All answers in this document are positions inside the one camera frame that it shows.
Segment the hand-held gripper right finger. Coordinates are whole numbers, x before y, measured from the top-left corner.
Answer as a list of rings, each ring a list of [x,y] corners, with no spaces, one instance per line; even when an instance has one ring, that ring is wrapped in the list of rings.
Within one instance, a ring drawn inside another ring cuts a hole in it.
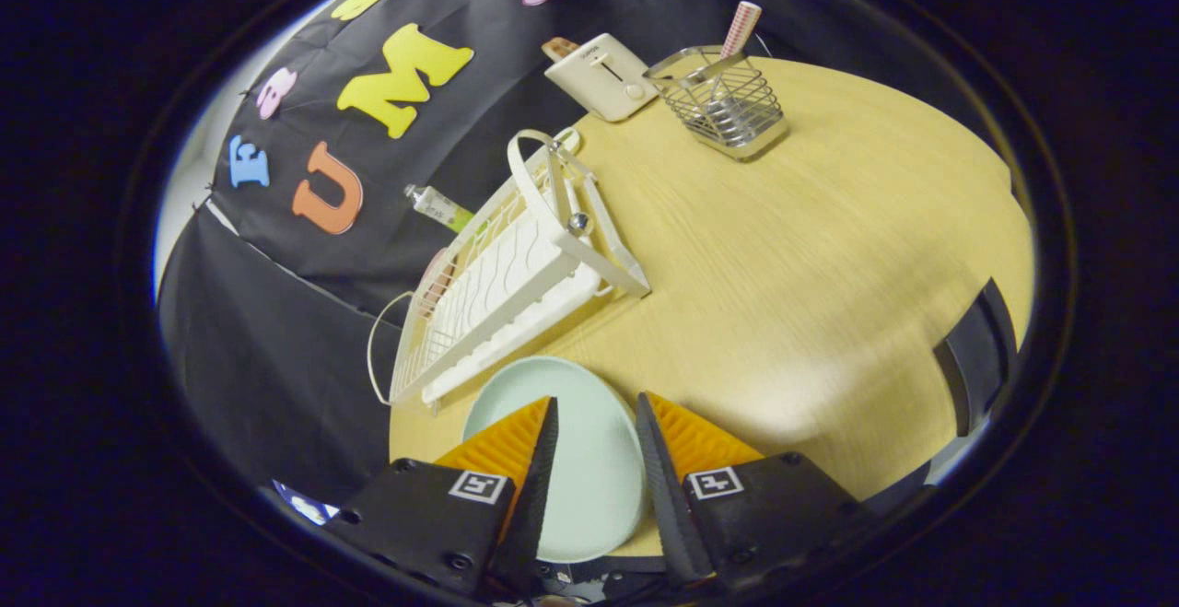
[[[676,586],[788,578],[867,529],[867,507],[804,453],[757,451],[651,391],[637,396],[635,433]]]

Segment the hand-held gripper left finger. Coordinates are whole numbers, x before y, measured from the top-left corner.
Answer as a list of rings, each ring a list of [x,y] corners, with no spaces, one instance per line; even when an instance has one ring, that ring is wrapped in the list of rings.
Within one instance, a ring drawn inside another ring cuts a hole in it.
[[[556,435],[559,405],[544,396],[436,461],[391,461],[328,520],[327,532],[435,589],[531,596]]]

